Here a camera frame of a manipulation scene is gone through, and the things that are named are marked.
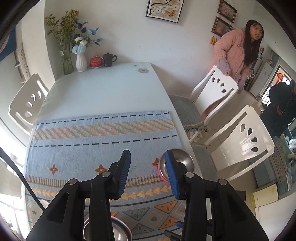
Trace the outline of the light blue patterned mat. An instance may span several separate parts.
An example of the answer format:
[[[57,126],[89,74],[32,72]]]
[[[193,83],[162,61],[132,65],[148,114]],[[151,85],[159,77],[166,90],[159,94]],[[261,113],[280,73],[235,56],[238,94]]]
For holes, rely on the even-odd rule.
[[[158,171],[166,150],[181,149],[168,111],[144,111],[38,121],[26,160],[26,180],[39,199],[52,201],[72,178],[85,181],[106,172],[124,150],[131,153],[125,191],[110,202],[134,240],[164,240],[183,221],[177,200]]]

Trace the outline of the framed flower picture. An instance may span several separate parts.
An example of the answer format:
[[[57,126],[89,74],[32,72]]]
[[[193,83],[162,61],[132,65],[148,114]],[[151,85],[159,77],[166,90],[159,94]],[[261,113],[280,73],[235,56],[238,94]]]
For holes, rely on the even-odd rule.
[[[151,0],[146,17],[178,23],[184,0]]]

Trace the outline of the white floral plate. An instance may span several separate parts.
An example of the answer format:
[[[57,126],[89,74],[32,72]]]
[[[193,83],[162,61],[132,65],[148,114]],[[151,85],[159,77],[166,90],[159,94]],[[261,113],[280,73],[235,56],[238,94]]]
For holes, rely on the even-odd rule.
[[[46,209],[50,204],[48,201],[44,199],[41,199],[40,203],[42,204],[44,209]],[[38,221],[43,212],[44,211],[36,203],[30,208],[29,214],[33,225],[35,225],[35,223]]]

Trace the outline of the small framed picture lower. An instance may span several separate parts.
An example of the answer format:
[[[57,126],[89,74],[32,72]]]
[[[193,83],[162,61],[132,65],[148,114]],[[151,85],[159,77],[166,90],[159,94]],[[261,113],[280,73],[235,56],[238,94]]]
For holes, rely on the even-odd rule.
[[[219,37],[222,37],[226,33],[232,30],[232,26],[228,24],[226,21],[222,20],[219,17],[216,17],[213,28],[211,30],[212,33],[216,34]]]

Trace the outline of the white ribbed flower vase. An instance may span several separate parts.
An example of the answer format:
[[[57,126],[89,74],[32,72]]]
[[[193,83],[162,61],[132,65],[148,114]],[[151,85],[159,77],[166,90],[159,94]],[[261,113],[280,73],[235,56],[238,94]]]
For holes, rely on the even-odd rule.
[[[76,69],[78,72],[85,72],[87,70],[87,60],[84,53],[78,53],[76,58]]]

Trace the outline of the white chair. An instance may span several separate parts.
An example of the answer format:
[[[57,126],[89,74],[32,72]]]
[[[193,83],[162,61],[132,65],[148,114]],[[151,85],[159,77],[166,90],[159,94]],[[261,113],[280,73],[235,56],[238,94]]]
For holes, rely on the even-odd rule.
[[[237,82],[213,66],[206,77],[193,89],[190,96],[190,114],[197,122],[188,128],[190,143],[202,134],[211,118],[217,114],[239,90]]]
[[[30,135],[48,93],[41,77],[33,74],[11,101],[8,115],[27,135]]]
[[[227,178],[227,181],[232,181],[244,175],[274,153],[273,139],[255,109],[248,105],[229,121],[229,123],[210,137],[205,142],[205,146],[210,146],[217,137],[238,120],[240,122],[231,134],[210,154],[214,166],[217,171],[221,171],[252,158],[255,158],[256,161],[237,174]]]

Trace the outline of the white chair near right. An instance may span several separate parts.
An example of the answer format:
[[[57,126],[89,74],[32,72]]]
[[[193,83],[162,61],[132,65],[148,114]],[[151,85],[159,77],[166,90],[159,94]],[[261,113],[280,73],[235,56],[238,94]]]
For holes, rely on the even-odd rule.
[[[274,153],[273,139],[255,109],[248,105],[229,121],[229,123],[210,137],[205,142],[205,146],[210,146],[217,137],[238,120],[240,122],[231,134],[210,154],[214,166],[217,171],[221,171],[252,158],[255,158],[256,161],[237,174],[227,178],[227,181],[232,181],[244,175]]]

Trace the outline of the woman in pink coat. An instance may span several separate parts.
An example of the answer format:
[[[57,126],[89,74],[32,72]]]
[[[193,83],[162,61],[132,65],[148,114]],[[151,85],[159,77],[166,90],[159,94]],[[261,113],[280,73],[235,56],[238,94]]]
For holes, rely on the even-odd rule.
[[[251,66],[258,58],[263,36],[263,27],[256,20],[249,20],[245,29],[234,28],[225,33],[214,45],[213,60],[207,72],[217,66],[224,75],[237,82],[240,93]]]

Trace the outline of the white chair far right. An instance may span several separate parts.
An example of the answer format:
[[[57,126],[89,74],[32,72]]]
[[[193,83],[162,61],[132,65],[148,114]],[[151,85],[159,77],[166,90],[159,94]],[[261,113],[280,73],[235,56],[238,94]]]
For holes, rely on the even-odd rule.
[[[190,143],[202,134],[211,118],[217,114],[239,90],[237,82],[213,66],[206,77],[193,89],[190,96],[190,114],[197,122],[188,128]]]

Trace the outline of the white chair left side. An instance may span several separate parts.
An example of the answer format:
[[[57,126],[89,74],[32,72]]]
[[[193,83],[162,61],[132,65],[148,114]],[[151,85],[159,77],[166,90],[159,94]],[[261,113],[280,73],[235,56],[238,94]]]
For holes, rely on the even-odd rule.
[[[27,135],[30,135],[48,93],[41,77],[33,74],[11,101],[8,115]]]

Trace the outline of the blue steel bowl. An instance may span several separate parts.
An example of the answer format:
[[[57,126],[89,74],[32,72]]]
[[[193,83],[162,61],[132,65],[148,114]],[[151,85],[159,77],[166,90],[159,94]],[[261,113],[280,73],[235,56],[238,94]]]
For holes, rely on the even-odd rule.
[[[115,240],[132,240],[132,232],[123,221],[112,216],[111,222]],[[85,240],[90,240],[89,218],[84,221],[83,225],[83,238]]]

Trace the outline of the small framed picture upper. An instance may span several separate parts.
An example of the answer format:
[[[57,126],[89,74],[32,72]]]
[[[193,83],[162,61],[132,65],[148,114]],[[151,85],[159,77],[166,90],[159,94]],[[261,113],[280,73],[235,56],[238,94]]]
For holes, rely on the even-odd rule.
[[[234,23],[237,15],[237,10],[225,0],[221,0],[217,13],[225,17],[230,22]]]

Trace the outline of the dark mug with lid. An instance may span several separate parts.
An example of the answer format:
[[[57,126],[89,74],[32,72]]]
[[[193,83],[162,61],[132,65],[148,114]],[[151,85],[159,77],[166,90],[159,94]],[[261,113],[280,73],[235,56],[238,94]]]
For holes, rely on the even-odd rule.
[[[103,55],[103,64],[104,67],[111,67],[112,63],[114,63],[117,60],[117,56],[110,54],[110,53],[106,53]]]

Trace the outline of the small framed picture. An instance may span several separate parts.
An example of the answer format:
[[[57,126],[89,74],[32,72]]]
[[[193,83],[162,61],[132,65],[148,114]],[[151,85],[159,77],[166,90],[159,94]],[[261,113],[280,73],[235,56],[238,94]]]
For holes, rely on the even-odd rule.
[[[212,33],[216,34],[219,37],[222,37],[226,33],[232,30],[232,26],[228,24],[226,21],[222,20],[219,17],[216,17],[213,28],[211,30]]]
[[[225,17],[230,22],[234,23],[237,15],[237,10],[225,0],[221,0],[217,13]]]

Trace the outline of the grey seat cushion far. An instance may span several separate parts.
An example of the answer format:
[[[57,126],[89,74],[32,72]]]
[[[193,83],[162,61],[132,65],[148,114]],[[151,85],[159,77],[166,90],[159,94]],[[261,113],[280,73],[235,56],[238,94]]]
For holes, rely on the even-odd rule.
[[[186,133],[201,132],[205,129],[201,114],[190,98],[176,95],[169,95],[169,98]]]

